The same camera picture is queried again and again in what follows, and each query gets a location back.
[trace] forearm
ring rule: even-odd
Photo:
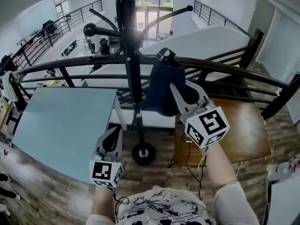
[[[113,193],[106,187],[96,186],[92,214],[102,215],[110,218],[115,222],[115,214],[113,207]]]
[[[209,148],[206,166],[213,188],[220,188],[236,180],[233,166],[219,143]]]

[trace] floor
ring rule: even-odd
[[[249,69],[265,73],[258,65]],[[260,84],[246,81],[249,85]],[[272,155],[267,157],[268,163],[286,161],[300,153],[300,139],[297,127],[293,125],[286,107],[266,122]],[[137,143],[135,132],[125,132],[124,157],[126,171],[117,189],[117,196],[129,196],[151,189],[153,185],[187,189],[198,193],[199,184],[185,167],[167,168],[174,148],[171,130],[145,129],[146,141],[157,150],[156,160],[151,166],[137,166],[131,158],[131,149]],[[240,164],[233,164],[237,170]],[[92,205],[95,187],[72,178],[57,174],[43,166],[20,150],[13,149],[8,156],[1,158],[0,172],[12,177],[11,183],[1,183],[3,188],[14,190],[22,199],[13,200],[0,197],[0,203],[8,206],[11,225],[81,225],[85,224]],[[266,165],[265,159],[245,161],[241,164],[238,180],[245,190],[247,200],[262,224],[266,206]],[[203,201],[211,209],[213,193],[207,171],[204,168],[202,180]]]

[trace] black railing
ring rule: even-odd
[[[31,37],[29,41],[11,57],[15,69],[35,65],[38,59],[53,47],[60,38],[70,32],[78,24],[83,23],[84,20],[93,16],[89,11],[90,8],[93,8],[97,12],[102,11],[102,0],[95,1],[64,15]]]
[[[194,12],[207,23],[207,26],[224,26],[231,29],[237,29],[251,38],[250,34],[229,18],[197,0],[194,1]]]
[[[119,55],[118,57],[112,59],[112,60],[102,60],[98,62],[94,62],[93,64],[124,64],[124,55]],[[266,107],[262,108],[262,116],[265,120],[271,118],[275,113],[277,113],[287,102],[288,100],[293,96],[293,94],[297,91],[297,89],[300,87],[300,75],[296,75],[292,82],[290,84],[281,82],[276,79],[268,78],[263,75],[259,75],[256,73],[253,73],[249,70],[240,68],[240,67],[234,67],[228,64],[223,64],[220,62],[213,62],[209,60],[200,60],[200,59],[192,59],[192,58],[185,58],[185,57],[176,57],[177,61],[180,62],[185,66],[185,68],[194,68],[199,69],[201,71],[201,74],[197,76],[197,78],[188,78],[188,80],[197,83],[201,86],[213,86],[213,85],[224,85],[229,87],[238,88],[240,90],[244,91],[253,91],[256,93],[261,94],[267,94],[274,96],[273,100],[266,100],[266,99],[258,99],[258,98],[251,98],[251,97],[239,97],[239,96],[229,96],[229,95],[220,95],[215,94],[214,92],[209,93],[209,97],[211,98],[223,98],[223,99],[233,99],[233,100],[240,100],[244,102],[258,102],[258,103],[265,103]],[[140,60],[141,64],[154,64],[156,61],[155,58],[143,58]],[[81,58],[75,58],[75,59],[66,59],[66,60],[59,60],[59,61],[53,61],[48,62],[40,65],[36,65],[33,67],[28,67],[25,69],[21,69],[16,71],[19,75],[26,75],[28,73],[33,73],[37,71],[43,71],[48,70],[51,68],[58,68],[60,70],[65,69],[66,67],[75,67],[75,66],[84,66],[84,65],[90,65],[89,57],[81,57]],[[279,96],[268,90],[263,89],[257,89],[257,88],[250,88],[248,86],[238,86],[238,85],[232,85],[232,84],[225,84],[221,82],[209,82],[206,81],[206,75],[209,72],[220,72],[225,73],[228,75],[235,75],[238,77],[243,77],[255,81],[259,81],[262,83],[266,83],[272,86],[276,86],[279,88],[282,88],[281,93]],[[37,79],[30,79],[30,80],[24,80],[21,81],[21,84],[29,83],[29,82],[39,82],[39,81],[49,81],[49,80],[65,80],[69,87],[75,87],[72,81],[73,79],[127,79],[127,75],[68,75],[68,73],[64,73],[63,76],[59,77],[47,77],[47,78],[37,78]],[[149,79],[149,76],[141,76],[141,79]],[[142,93],[144,95],[147,93],[147,85],[149,82],[142,83]],[[109,89],[110,87],[93,87],[93,88],[106,88]],[[35,87],[24,87],[25,90],[28,90],[30,93],[33,93],[36,89]],[[132,99],[130,95],[124,96],[125,93],[129,92],[129,88],[124,87],[111,87],[111,89],[117,89],[120,91],[118,93],[119,100],[123,104],[123,109],[133,109]]]

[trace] coat rack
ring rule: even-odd
[[[175,15],[187,11],[193,11],[193,7],[187,6],[186,8],[164,15],[149,23],[142,32],[138,32],[135,30],[135,0],[115,1],[117,11],[117,23],[119,28],[117,28],[112,23],[112,21],[107,19],[105,16],[94,11],[93,9],[90,9],[91,13],[108,23],[112,27],[112,30],[99,28],[95,24],[89,23],[84,27],[83,32],[87,37],[92,37],[94,35],[106,35],[115,36],[119,38],[120,48],[117,53],[97,57],[92,56],[89,57],[89,61],[97,62],[107,59],[114,59],[117,56],[119,56],[122,51],[124,51],[124,62],[128,77],[130,96],[134,103],[134,117],[136,118],[135,125],[139,140],[139,143],[132,150],[132,156],[138,164],[148,165],[155,159],[156,151],[151,144],[145,142],[143,132],[143,118],[140,109],[140,103],[142,101],[140,59],[146,59],[148,57],[143,55],[139,51],[139,46],[140,43],[144,40],[145,34],[152,26]]]

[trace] white cloth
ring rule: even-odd
[[[4,90],[1,90],[1,94],[3,97],[7,98],[11,102],[17,102],[18,97],[15,94],[13,87],[9,82],[9,77],[13,76],[16,82],[19,82],[19,76],[12,71],[7,71],[2,77],[2,83]]]
[[[193,193],[155,188],[129,197],[120,205],[119,225],[259,225],[239,182],[221,188],[214,198],[213,217]],[[91,215],[87,225],[114,225],[105,216]]]

